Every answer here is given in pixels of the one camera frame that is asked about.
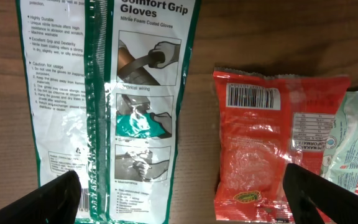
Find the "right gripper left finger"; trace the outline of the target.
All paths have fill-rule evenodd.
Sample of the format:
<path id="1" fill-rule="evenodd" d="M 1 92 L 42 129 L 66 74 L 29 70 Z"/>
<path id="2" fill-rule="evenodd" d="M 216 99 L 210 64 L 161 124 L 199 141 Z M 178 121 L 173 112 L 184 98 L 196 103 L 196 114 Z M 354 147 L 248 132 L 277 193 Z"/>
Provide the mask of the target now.
<path id="1" fill-rule="evenodd" d="M 0 209 L 0 224 L 74 224 L 80 198 L 80 180 L 71 170 Z"/>

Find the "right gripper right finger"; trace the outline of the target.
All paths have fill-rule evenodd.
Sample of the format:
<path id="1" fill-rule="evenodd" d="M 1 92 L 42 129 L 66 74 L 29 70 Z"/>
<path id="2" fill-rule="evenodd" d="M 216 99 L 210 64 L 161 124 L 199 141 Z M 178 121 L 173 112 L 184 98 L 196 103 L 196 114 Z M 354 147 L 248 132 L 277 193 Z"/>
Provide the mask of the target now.
<path id="1" fill-rule="evenodd" d="M 358 195 L 290 163 L 283 189 L 295 223 L 323 223 L 323 212 L 335 223 L 358 223 Z"/>

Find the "mint green wet wipes pack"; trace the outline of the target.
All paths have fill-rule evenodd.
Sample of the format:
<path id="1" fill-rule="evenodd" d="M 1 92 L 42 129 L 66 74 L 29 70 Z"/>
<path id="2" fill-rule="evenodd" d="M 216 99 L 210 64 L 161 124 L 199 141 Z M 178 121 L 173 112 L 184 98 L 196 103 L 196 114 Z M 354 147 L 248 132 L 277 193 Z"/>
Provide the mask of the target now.
<path id="1" fill-rule="evenodd" d="M 358 183 L 358 91 L 348 91 L 326 141 L 320 176 L 355 193 Z"/>

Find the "red Nescafe coffee pack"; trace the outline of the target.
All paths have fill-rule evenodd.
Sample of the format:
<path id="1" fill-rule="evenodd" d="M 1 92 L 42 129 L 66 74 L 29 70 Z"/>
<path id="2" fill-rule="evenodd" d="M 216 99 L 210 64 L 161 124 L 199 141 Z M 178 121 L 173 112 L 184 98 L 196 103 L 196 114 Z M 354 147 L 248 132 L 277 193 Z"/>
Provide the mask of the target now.
<path id="1" fill-rule="evenodd" d="M 217 67 L 219 221 L 291 223 L 283 190 L 288 164 L 318 174 L 349 77 L 265 76 Z"/>

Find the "green white 3M package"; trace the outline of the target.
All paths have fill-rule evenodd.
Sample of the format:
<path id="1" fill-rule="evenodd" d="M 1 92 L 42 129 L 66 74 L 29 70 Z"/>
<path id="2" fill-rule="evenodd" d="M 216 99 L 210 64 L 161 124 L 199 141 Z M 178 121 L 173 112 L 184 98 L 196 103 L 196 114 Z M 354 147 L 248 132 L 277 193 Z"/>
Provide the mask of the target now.
<path id="1" fill-rule="evenodd" d="M 169 221 L 200 6 L 16 1 L 38 183 L 77 173 L 77 223 Z"/>

